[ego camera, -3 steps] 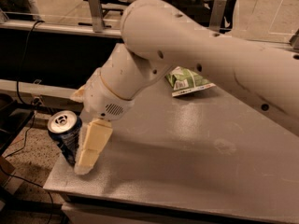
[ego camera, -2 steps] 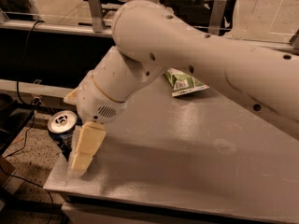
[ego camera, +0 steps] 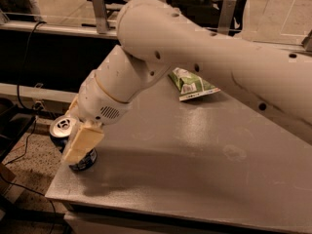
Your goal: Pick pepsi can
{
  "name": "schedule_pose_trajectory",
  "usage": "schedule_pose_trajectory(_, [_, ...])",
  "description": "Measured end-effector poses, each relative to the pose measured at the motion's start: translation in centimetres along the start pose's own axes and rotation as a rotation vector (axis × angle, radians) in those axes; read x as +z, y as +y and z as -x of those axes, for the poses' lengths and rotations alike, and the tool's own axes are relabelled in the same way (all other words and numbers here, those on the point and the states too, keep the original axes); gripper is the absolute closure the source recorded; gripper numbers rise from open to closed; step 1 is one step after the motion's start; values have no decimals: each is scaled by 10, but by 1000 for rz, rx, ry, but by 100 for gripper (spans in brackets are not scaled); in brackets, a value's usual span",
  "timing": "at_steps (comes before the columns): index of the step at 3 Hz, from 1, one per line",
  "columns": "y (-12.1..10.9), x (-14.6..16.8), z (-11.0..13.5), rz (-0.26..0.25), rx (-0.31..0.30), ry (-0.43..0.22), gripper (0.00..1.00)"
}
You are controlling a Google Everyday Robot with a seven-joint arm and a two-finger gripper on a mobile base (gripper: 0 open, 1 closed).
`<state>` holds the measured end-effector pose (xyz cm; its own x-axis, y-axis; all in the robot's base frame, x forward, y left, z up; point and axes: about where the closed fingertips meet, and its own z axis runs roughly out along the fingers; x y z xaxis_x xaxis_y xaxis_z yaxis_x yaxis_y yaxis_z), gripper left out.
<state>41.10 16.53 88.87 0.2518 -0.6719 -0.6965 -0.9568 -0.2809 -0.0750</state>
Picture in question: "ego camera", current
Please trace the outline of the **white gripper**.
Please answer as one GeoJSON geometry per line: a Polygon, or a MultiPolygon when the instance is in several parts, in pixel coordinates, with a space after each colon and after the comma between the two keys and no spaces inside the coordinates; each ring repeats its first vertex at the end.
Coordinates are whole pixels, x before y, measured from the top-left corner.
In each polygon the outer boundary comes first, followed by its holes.
{"type": "Polygon", "coordinates": [[[93,70],[65,112],[66,116],[78,115],[86,122],[79,122],[73,128],[62,160],[68,165],[79,163],[104,137],[103,126],[98,123],[115,124],[130,109],[130,103],[118,102],[102,90],[93,70]]]}

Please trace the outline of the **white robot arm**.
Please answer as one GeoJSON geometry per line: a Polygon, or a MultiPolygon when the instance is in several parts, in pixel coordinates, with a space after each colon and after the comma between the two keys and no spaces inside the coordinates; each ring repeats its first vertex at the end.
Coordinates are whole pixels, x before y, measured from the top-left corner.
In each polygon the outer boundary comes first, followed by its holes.
{"type": "Polygon", "coordinates": [[[63,153],[82,160],[132,100],[173,69],[204,80],[306,142],[312,141],[310,57],[211,32],[159,0],[131,0],[116,20],[118,45],[82,83],[66,114],[77,123],[63,153]]]}

